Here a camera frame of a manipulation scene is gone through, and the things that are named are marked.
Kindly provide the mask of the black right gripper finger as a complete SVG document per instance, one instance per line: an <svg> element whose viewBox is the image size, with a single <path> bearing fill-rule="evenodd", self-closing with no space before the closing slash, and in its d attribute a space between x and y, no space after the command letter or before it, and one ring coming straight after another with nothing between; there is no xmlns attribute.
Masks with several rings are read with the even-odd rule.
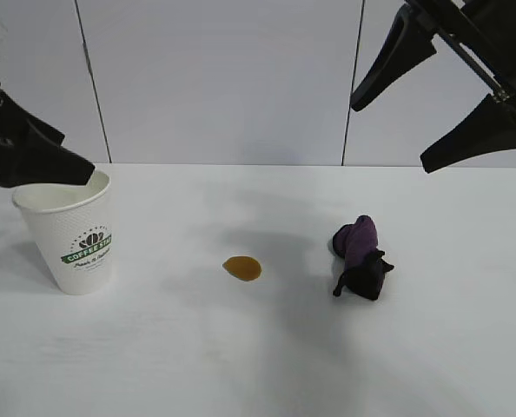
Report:
<svg viewBox="0 0 516 417"><path fill-rule="evenodd" d="M398 78L435 55L434 35L426 13L414 5L402 5L378 56L351 95L351 108L365 109Z"/></svg>
<svg viewBox="0 0 516 417"><path fill-rule="evenodd" d="M421 155L427 173L478 156L516 149L516 109L486 96L455 128Z"/></svg>

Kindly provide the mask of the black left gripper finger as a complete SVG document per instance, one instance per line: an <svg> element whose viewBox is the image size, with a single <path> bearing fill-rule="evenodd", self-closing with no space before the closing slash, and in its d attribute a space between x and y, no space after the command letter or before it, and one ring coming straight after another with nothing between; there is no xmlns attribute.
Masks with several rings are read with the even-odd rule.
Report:
<svg viewBox="0 0 516 417"><path fill-rule="evenodd" d="M0 89L0 149L23 145L29 133L59 149L63 147L64 133L23 109Z"/></svg>
<svg viewBox="0 0 516 417"><path fill-rule="evenodd" d="M0 152L0 187L30 184L86 185L95 171L87 159L63 148L43 143Z"/></svg>

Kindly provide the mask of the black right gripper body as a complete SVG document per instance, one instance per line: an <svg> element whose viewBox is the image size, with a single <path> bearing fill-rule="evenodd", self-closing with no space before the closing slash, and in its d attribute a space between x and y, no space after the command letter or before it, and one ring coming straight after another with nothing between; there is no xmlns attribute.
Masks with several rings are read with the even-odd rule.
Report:
<svg viewBox="0 0 516 417"><path fill-rule="evenodd" d="M478 77L499 103L516 109L516 1L407 1Z"/></svg>

